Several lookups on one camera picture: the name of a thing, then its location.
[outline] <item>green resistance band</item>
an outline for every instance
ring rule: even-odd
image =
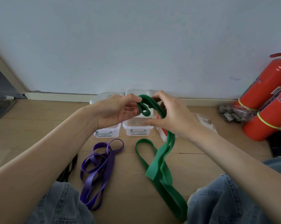
[[[157,110],[160,114],[161,118],[165,118],[166,112],[156,101],[154,101],[151,97],[147,95],[139,95],[142,98],[142,102],[137,103],[140,112],[148,117],[150,116],[151,112],[149,108],[146,106],[150,106],[153,109]],[[137,145],[139,143],[148,143],[150,144],[154,152],[156,154],[153,162],[149,166],[146,161],[140,156]],[[157,192],[160,194],[162,199],[165,201],[169,209],[173,212],[173,214],[178,218],[181,222],[185,222],[187,219],[187,203],[181,194],[175,190],[172,186],[173,180],[172,175],[167,167],[164,159],[165,156],[172,150],[175,144],[175,135],[167,131],[167,141],[166,143],[160,147],[159,150],[156,149],[153,142],[149,139],[140,139],[135,145],[135,151],[146,170],[146,176],[152,180],[154,187],[156,188]]]

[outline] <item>white baseboard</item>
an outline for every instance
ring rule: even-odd
[[[71,94],[71,93],[25,93],[29,100],[41,101],[70,101],[70,102],[87,102],[96,96],[91,94]],[[212,99],[212,98],[182,98],[187,106],[217,106],[221,103],[233,103],[233,99]]]

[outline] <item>hand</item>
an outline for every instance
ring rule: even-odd
[[[138,116],[139,109],[136,103],[141,101],[142,98],[134,94],[126,96],[115,94],[87,107],[91,108],[95,114],[97,129],[102,129]]]
[[[162,127],[176,135],[186,138],[189,137],[189,135],[195,137],[195,132],[203,129],[203,126],[188,110],[181,99],[172,97],[162,90],[155,93],[152,98],[156,102],[162,101],[161,107],[166,110],[166,117],[164,119],[147,119],[144,124]]]

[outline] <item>forearm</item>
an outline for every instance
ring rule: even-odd
[[[0,168],[0,223],[24,223],[87,139],[96,124],[82,108]]]
[[[274,223],[281,223],[280,173],[209,129],[189,139],[219,165]]]

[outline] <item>person's left arm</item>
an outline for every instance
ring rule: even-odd
[[[42,196],[97,130],[138,114],[133,94],[85,106],[0,168],[0,223],[25,223]]]

